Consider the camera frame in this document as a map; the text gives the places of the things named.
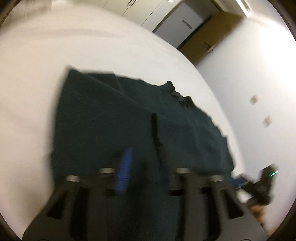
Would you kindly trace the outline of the right hand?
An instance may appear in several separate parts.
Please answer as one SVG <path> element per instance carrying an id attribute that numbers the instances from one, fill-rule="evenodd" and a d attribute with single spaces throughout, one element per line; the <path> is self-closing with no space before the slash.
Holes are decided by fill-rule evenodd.
<path id="1" fill-rule="evenodd" d="M 261 204 L 258 204 L 258 203 L 253 203 L 251 201 L 247 201 L 246 205 L 247 205 L 249 211 L 255 217 L 255 219 L 264 228 L 264 226 L 265 226 L 265 214 L 266 214 L 265 205 L 261 205 Z"/>

